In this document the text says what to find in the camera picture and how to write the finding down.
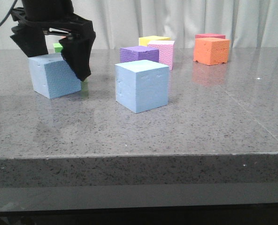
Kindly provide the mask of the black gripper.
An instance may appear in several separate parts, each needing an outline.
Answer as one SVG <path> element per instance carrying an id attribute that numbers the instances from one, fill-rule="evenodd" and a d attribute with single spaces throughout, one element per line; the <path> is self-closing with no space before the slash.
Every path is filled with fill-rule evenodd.
<path id="1" fill-rule="evenodd" d="M 70 0 L 23 0 L 22 7 L 11 10 L 14 21 L 11 39 L 27 57 L 48 54 L 45 35 L 57 35 L 62 45 L 61 55 L 84 81 L 90 74 L 90 54 L 96 33 L 93 23 L 74 14 Z"/>

